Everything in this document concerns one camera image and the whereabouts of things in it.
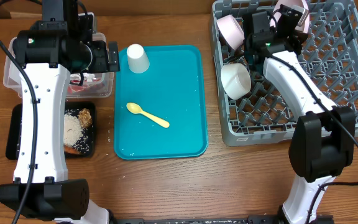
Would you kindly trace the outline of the white round plate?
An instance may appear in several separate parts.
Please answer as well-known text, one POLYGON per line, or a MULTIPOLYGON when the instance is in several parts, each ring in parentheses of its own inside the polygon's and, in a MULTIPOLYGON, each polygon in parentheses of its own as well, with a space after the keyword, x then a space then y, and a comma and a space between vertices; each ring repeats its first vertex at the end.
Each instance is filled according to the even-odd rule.
POLYGON ((310 10, 307 2, 305 0, 278 0, 274 7, 274 11, 280 9, 281 5, 288 6, 302 13, 301 19, 295 29, 307 34, 310 22, 310 10))

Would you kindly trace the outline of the white paper cup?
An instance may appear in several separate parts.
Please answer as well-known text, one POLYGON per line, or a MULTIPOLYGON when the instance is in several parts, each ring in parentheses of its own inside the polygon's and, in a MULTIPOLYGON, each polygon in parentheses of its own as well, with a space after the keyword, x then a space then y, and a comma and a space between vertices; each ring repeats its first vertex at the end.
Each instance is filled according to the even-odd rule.
POLYGON ((133 73, 144 73, 150 66, 149 58, 139 44, 132 44, 127 48, 127 62, 130 71, 133 73))

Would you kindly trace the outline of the red foil wrapper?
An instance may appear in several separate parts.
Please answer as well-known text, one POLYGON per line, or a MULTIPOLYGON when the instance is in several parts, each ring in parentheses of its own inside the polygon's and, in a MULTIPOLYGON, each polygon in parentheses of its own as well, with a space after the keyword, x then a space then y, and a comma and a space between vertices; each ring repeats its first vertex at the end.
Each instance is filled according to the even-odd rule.
POLYGON ((93 74, 84 74, 82 85, 80 85, 80 81, 81 77, 79 74, 74 74, 70 77, 68 94, 85 95, 96 93, 99 89, 99 84, 102 82, 102 78, 95 77, 93 74))

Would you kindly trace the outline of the yellow plastic spoon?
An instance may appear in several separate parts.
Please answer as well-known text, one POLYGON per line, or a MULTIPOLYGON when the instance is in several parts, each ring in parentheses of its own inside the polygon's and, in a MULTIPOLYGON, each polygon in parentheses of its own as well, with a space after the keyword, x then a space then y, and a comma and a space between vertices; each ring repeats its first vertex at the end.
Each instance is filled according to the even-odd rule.
POLYGON ((127 103, 126 107, 132 114, 141 114, 141 115, 145 116, 146 118, 152 120, 153 122, 157 123, 158 125, 160 125, 163 128, 169 128, 170 127, 170 123, 168 121, 144 111, 136 103, 131 103, 131 102, 127 103))

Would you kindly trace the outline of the brown food piece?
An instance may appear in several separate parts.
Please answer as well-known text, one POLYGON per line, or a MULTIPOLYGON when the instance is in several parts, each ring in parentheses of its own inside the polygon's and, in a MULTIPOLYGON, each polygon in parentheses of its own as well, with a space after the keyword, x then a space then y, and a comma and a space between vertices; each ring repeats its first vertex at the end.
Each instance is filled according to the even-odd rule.
POLYGON ((91 113, 89 109, 82 109, 79 113, 78 113, 78 120, 80 122, 80 126, 83 129, 86 129, 88 127, 90 127, 93 123, 92 117, 91 117, 91 113))

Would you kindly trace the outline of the white small bowl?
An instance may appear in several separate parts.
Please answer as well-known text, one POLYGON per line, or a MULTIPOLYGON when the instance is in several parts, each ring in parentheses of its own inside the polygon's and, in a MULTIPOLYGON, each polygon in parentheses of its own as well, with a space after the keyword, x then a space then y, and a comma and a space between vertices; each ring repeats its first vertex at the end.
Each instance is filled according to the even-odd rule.
POLYGON ((221 82, 224 91, 233 100, 248 94, 252 84, 248 69, 241 63, 224 65, 221 69, 221 82))

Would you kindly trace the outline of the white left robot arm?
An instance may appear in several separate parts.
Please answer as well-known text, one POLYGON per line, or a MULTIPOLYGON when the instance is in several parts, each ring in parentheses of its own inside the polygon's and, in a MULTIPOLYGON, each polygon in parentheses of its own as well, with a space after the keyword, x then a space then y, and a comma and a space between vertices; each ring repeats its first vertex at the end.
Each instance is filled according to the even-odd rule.
POLYGON ((118 72, 117 43, 93 40, 94 16, 78 1, 42 1, 42 19, 4 53, 22 85, 21 142, 0 202, 17 217, 57 223, 115 223, 90 199, 85 179, 71 180, 63 147, 65 100, 72 74, 118 72))

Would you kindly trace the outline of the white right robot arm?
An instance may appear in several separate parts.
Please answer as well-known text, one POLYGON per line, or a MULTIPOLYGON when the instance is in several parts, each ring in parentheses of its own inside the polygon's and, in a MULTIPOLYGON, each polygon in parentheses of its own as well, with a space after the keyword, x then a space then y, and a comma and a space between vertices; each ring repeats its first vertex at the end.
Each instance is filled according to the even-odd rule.
MULTIPOLYGON (((336 177, 352 164, 358 148, 356 116, 323 94, 298 61, 307 34, 296 27, 305 9, 282 4, 277 12, 280 17, 266 10, 242 16, 250 69, 279 91, 296 119, 288 151, 295 178, 275 223, 332 223, 332 218, 318 218, 316 211, 327 188, 339 185, 336 177)), ((342 185, 357 186, 358 181, 342 185)))

